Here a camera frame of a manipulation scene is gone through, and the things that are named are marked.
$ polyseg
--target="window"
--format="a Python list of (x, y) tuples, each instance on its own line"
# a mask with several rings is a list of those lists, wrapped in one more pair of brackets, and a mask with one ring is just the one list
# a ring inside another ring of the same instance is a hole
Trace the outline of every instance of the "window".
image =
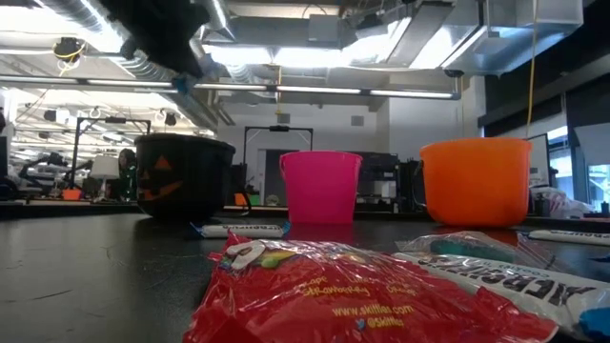
[(601, 211), (601, 203), (610, 202), (610, 165), (589, 167), (589, 203)]

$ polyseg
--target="table surface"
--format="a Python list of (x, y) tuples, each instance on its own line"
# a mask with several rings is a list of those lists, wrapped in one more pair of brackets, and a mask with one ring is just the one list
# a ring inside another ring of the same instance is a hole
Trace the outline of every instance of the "table surface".
[[(451, 231), (426, 221), (359, 220), (341, 229), (293, 227), (291, 238), (395, 252), (395, 241)], [(487, 233), (516, 240), (510, 230)], [(0, 221), (0, 342), (179, 342), (214, 267), (207, 256), (223, 244), (143, 214)], [(581, 276), (610, 281), (607, 268), (588, 262), (608, 249), (542, 244)]]

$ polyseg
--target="pumpkin bucket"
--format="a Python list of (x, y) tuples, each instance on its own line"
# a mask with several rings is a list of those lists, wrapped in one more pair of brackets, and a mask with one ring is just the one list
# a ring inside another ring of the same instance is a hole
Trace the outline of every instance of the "pumpkin bucket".
[(159, 219), (205, 220), (222, 210), (235, 148), (209, 138), (154, 133), (135, 140), (138, 205)]

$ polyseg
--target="red candy bag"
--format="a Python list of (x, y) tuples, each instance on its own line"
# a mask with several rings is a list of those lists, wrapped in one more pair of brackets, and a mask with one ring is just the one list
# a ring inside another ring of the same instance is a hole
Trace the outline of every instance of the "red candy bag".
[(184, 343), (546, 342), (557, 325), (481, 288), (338, 243), (231, 236)]

